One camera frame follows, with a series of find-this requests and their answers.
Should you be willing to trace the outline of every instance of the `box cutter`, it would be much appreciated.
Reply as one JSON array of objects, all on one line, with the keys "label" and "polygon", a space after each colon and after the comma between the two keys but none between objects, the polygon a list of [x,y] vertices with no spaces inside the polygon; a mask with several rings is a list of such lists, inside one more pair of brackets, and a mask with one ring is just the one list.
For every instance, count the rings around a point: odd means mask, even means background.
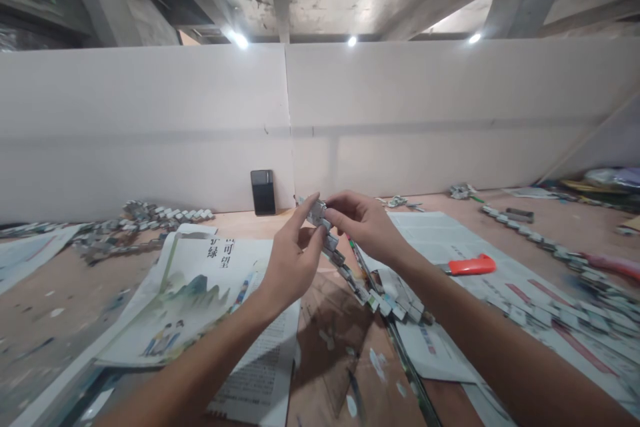
[{"label": "box cutter", "polygon": [[480,254],[478,258],[467,260],[451,260],[448,264],[437,264],[436,267],[450,276],[490,274],[495,272],[495,262],[491,257]]}]

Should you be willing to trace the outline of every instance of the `left hand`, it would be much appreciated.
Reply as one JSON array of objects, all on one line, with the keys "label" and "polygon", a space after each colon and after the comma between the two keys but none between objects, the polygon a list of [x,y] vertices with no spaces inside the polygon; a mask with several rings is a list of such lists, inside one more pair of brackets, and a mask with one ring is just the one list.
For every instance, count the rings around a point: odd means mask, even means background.
[{"label": "left hand", "polygon": [[269,265],[259,290],[278,308],[278,313],[305,294],[318,268],[327,229],[301,227],[319,198],[320,193],[310,195],[273,238]]}]

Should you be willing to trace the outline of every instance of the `finger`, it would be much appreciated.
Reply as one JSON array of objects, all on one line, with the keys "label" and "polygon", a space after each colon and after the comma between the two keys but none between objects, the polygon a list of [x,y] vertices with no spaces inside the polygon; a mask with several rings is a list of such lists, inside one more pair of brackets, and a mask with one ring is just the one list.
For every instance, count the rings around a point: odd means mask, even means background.
[{"label": "finger", "polygon": [[307,248],[307,246],[309,245],[309,241],[311,240],[311,236],[313,235],[313,232],[315,232],[315,230],[315,228],[302,227],[298,231],[298,247],[300,247],[302,250]]},{"label": "finger", "polygon": [[341,211],[343,214],[356,218],[359,208],[362,208],[371,198],[361,193],[345,190],[327,199],[327,207]]},{"label": "finger", "polygon": [[305,219],[309,215],[309,211],[313,207],[313,204],[320,198],[320,192],[316,192],[313,195],[307,197],[302,205],[299,205],[298,208],[293,212],[293,215],[287,223],[282,227],[282,230],[288,231],[291,235],[296,234],[302,224],[305,223]]},{"label": "finger", "polygon": [[316,268],[318,266],[318,262],[320,262],[320,252],[322,252],[322,244],[327,236],[327,229],[324,226],[319,226],[313,235],[311,236],[311,240],[309,241],[309,246],[305,250],[305,253],[302,254],[302,258],[306,263],[314,265]]},{"label": "finger", "polygon": [[347,232],[352,237],[354,231],[360,226],[359,222],[350,219],[344,213],[333,208],[327,209],[325,219],[329,220],[339,231]]}]

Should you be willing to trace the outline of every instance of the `black smartphone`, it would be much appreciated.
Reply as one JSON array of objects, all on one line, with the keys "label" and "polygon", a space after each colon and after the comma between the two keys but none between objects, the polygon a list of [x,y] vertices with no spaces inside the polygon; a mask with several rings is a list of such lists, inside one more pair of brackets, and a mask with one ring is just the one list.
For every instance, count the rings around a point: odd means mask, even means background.
[{"label": "black smartphone", "polygon": [[253,209],[257,216],[275,215],[273,170],[252,170]]}]

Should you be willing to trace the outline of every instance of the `white partition board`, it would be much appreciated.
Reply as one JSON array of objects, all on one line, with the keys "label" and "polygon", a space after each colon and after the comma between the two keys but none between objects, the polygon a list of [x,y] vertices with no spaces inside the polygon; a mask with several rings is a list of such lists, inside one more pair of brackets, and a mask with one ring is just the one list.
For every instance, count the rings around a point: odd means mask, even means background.
[{"label": "white partition board", "polygon": [[535,181],[640,79],[640,39],[288,45],[296,192]]},{"label": "white partition board", "polygon": [[253,209],[249,172],[293,203],[281,45],[0,54],[0,221],[95,220],[130,199]]}]

